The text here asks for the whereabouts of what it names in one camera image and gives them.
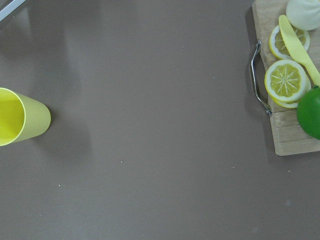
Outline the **green lime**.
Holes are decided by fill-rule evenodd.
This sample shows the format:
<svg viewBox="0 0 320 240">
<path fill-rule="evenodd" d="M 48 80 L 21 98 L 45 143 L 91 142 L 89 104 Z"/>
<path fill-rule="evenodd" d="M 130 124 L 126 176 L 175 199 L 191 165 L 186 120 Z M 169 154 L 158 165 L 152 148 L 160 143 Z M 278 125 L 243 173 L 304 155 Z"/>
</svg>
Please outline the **green lime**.
<svg viewBox="0 0 320 240">
<path fill-rule="evenodd" d="M 316 85 L 300 99 L 297 120 L 301 128 L 309 136 L 320 139 L 320 87 Z"/>
</svg>

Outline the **yellow plastic cup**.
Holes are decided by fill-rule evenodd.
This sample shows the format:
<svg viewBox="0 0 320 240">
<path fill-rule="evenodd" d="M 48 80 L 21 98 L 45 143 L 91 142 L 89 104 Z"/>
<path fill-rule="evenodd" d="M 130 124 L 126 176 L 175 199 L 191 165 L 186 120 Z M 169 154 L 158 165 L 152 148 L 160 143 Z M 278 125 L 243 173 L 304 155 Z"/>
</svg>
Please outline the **yellow plastic cup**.
<svg viewBox="0 0 320 240">
<path fill-rule="evenodd" d="M 0 145 L 24 141 L 43 134 L 51 124 L 51 113 L 43 103 L 0 89 Z"/>
</svg>

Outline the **lemon slice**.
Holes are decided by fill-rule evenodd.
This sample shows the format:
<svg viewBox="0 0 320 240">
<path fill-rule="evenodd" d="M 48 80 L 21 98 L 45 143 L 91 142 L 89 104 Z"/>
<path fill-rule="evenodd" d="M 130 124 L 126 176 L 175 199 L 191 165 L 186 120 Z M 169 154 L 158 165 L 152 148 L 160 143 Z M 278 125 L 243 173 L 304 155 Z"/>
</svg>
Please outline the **lemon slice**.
<svg viewBox="0 0 320 240">
<path fill-rule="evenodd" d="M 265 73 L 264 86 L 269 96 L 280 102 L 293 102 L 306 91 L 308 79 L 303 67 L 289 59 L 276 61 Z"/>
<path fill-rule="evenodd" d="M 301 44 L 303 45 L 306 51 L 309 50 L 310 47 L 310 34 L 307 30 L 300 30 L 298 28 L 292 27 Z M 280 59 L 280 60 L 291 60 L 291 56 L 285 46 L 283 41 L 280 27 L 277 25 L 271 32 L 268 40 L 268 46 L 272 54 Z"/>
</svg>

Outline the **white garlic bulb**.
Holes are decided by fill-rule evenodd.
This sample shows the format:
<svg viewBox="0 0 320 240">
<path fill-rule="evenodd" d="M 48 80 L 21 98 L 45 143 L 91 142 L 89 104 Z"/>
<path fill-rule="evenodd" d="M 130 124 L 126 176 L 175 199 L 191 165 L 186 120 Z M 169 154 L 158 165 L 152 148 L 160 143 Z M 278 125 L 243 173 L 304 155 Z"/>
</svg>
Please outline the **white garlic bulb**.
<svg viewBox="0 0 320 240">
<path fill-rule="evenodd" d="M 289 22 L 300 30 L 315 30 L 320 27 L 320 1 L 289 0 L 286 16 Z"/>
</svg>

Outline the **yellow plastic knife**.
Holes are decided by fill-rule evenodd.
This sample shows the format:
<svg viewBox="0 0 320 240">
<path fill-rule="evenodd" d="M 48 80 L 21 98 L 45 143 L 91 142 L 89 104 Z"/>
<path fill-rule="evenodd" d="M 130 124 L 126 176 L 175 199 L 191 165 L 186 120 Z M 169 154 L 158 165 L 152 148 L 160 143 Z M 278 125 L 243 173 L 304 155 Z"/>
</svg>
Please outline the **yellow plastic knife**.
<svg viewBox="0 0 320 240">
<path fill-rule="evenodd" d="M 278 18 L 280 33 L 285 47 L 291 58 L 297 63 L 303 65 L 307 70 L 309 77 L 316 86 L 320 86 L 320 72 L 311 60 L 304 46 L 297 37 L 286 15 L 280 15 Z"/>
</svg>

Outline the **front lemon slice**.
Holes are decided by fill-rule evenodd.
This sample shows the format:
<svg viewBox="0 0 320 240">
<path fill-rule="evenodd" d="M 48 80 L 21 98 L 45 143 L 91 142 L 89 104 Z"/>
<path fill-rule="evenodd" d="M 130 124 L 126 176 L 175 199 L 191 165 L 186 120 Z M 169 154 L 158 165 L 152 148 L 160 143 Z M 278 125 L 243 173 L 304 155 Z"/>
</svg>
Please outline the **front lemon slice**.
<svg viewBox="0 0 320 240">
<path fill-rule="evenodd" d="M 308 79 L 303 67 L 289 59 L 276 61 L 265 73 L 264 86 L 269 96 L 280 102 L 293 102 L 306 91 Z"/>
</svg>

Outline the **rear lemon slice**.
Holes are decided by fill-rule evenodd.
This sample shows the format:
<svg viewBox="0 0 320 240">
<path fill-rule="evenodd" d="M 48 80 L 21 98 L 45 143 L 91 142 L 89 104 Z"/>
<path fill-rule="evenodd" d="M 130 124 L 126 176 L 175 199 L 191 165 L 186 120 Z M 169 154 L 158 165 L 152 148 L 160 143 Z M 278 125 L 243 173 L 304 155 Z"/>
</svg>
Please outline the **rear lemon slice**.
<svg viewBox="0 0 320 240">
<path fill-rule="evenodd" d="M 310 47 L 310 34 L 307 30 L 300 30 L 298 28 L 292 27 L 301 44 L 303 45 L 306 51 L 309 50 Z M 280 27 L 277 25 L 271 32 L 268 40 L 268 46 L 272 54 L 280 59 L 280 60 L 291 60 L 291 56 L 285 46 L 283 41 Z"/>
</svg>

